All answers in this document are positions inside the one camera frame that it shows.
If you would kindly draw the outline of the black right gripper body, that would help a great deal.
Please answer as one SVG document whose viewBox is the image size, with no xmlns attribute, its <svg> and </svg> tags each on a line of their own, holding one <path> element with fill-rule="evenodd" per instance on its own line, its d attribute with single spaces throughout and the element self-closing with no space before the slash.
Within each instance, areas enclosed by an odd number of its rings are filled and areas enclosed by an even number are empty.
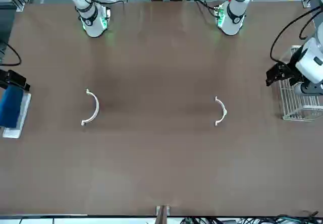
<svg viewBox="0 0 323 224">
<path fill-rule="evenodd" d="M 0 88 L 7 88 L 7 71 L 0 69 Z"/>
</svg>

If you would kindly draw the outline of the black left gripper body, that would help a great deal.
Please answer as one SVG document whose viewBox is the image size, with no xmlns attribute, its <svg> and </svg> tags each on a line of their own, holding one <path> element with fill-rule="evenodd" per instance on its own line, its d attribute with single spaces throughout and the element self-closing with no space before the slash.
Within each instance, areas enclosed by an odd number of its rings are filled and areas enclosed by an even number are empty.
<svg viewBox="0 0 323 224">
<path fill-rule="evenodd" d="M 309 52 L 304 46 L 298 48 L 287 64 L 286 78 L 291 86 L 297 83 L 301 86 L 309 85 Z"/>
</svg>

